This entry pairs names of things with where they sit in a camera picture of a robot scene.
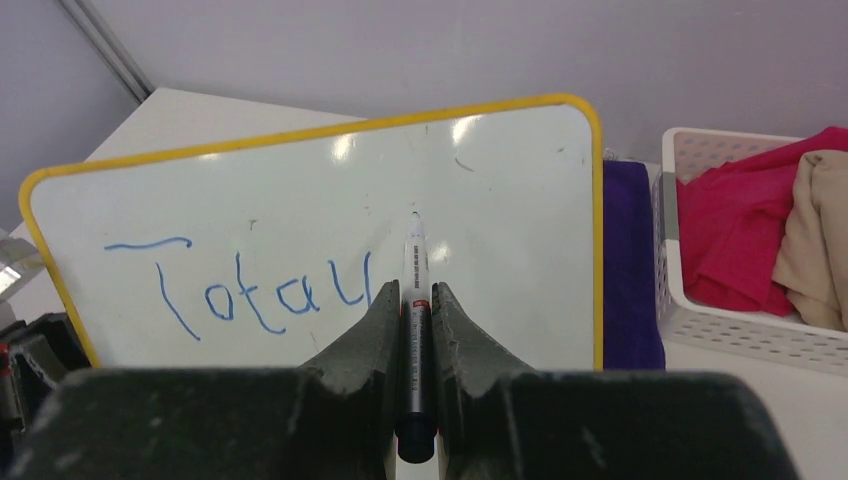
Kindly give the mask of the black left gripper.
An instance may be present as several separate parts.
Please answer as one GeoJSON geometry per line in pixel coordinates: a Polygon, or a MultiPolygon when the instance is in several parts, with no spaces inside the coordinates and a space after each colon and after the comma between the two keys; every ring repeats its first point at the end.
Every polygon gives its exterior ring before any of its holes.
{"type": "Polygon", "coordinates": [[[1,457],[12,458],[26,424],[72,371],[91,363],[69,316],[47,313],[1,330],[1,457]]]}

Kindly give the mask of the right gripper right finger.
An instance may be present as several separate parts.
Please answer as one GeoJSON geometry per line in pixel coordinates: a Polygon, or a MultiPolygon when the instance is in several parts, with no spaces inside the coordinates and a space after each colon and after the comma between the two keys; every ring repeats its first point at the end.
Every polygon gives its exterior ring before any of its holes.
{"type": "Polygon", "coordinates": [[[716,372],[541,371],[433,294],[444,479],[794,479],[764,404],[716,372]]]}

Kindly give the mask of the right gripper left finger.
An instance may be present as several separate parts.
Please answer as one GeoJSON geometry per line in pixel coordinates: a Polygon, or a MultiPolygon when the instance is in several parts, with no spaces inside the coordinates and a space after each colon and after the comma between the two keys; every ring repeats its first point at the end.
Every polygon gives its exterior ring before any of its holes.
{"type": "Polygon", "coordinates": [[[86,369],[41,407],[10,479],[391,479],[400,293],[293,368],[86,369]]]}

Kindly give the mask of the blue capped marker pen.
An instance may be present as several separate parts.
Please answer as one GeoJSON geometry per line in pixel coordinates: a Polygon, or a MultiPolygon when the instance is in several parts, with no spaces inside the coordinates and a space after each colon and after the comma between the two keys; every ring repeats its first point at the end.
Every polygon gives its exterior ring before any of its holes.
{"type": "Polygon", "coordinates": [[[437,415],[428,252],[417,212],[411,214],[403,255],[395,435],[400,458],[422,464],[434,455],[437,415]]]}

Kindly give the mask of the yellow framed whiteboard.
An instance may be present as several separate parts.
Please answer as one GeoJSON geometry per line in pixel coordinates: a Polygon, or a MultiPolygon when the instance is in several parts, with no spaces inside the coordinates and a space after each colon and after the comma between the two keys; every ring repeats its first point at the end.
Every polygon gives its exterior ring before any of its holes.
{"type": "Polygon", "coordinates": [[[602,364],[602,150],[549,94],[32,173],[19,206],[100,367],[297,365],[402,274],[539,369],[602,364]]]}

